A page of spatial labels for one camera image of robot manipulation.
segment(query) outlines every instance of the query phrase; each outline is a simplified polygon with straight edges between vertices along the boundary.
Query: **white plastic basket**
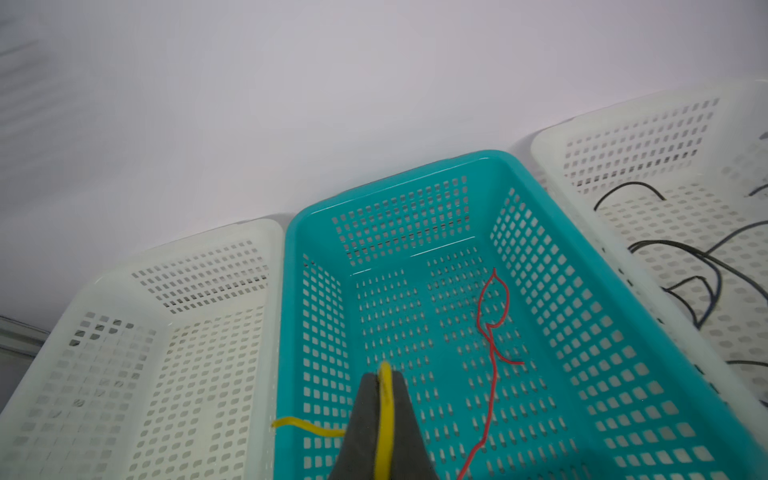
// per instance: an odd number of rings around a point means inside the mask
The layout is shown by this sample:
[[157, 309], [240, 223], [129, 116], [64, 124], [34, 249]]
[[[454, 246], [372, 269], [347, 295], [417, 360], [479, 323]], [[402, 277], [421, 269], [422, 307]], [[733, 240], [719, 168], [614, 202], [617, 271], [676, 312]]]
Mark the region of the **white plastic basket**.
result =
[[0, 416], [0, 478], [271, 478], [283, 242], [234, 224], [87, 285]]
[[[656, 316], [721, 398], [768, 447], [768, 369], [722, 359], [768, 361], [768, 307], [749, 285], [723, 271], [723, 295], [700, 333], [682, 303], [659, 286], [714, 274], [690, 254], [638, 240], [676, 240], [702, 250], [736, 228], [768, 218], [768, 82], [731, 81], [663, 92], [541, 132], [531, 152], [558, 205]], [[612, 187], [639, 180], [593, 207]], [[739, 235], [715, 257], [768, 286], [768, 227]], [[676, 290], [698, 316], [709, 305], [700, 283]]]

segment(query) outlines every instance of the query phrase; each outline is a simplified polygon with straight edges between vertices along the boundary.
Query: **plastic basket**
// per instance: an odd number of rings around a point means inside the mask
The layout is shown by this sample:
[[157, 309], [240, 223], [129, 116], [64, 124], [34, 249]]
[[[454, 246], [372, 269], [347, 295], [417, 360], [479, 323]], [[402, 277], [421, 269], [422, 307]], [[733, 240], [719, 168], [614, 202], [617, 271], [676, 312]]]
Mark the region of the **plastic basket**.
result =
[[[768, 190], [747, 195], [768, 183], [768, 83], [730, 81], [639, 98], [549, 128], [531, 151], [558, 205], [768, 448], [768, 410], [755, 399], [768, 401], [768, 369], [721, 361], [768, 361], [764, 300], [724, 272], [723, 296], [699, 333], [682, 303], [659, 286], [692, 275], [714, 285], [713, 272], [672, 247], [627, 252], [646, 239], [706, 250], [738, 227], [766, 219]], [[667, 200], [624, 187], [592, 211], [612, 187], [633, 180], [656, 187]], [[713, 255], [767, 285], [766, 239], [765, 227], [748, 230]], [[677, 292], [698, 316], [709, 305], [698, 282]]]
[[[764, 478], [760, 447], [508, 154], [440, 161], [304, 210], [286, 240], [278, 416], [343, 428], [360, 376], [403, 372], [440, 478], [480, 439], [491, 367], [473, 310], [510, 286], [492, 441], [473, 478]], [[502, 311], [496, 283], [488, 321]], [[275, 475], [325, 478], [340, 442], [276, 439]]]
[[0, 416], [0, 478], [271, 478], [282, 263], [254, 220], [83, 288]]

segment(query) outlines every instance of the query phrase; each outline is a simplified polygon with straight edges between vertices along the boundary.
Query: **white wall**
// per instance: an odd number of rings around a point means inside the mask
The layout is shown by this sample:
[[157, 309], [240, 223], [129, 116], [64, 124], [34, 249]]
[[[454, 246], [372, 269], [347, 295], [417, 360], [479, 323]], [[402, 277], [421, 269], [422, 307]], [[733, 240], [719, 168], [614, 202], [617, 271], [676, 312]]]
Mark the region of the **white wall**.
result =
[[0, 170], [15, 192], [0, 207], [0, 313], [44, 328], [89, 277], [159, 243], [768, 71], [764, 0], [29, 5], [108, 119], [79, 137], [98, 148]]

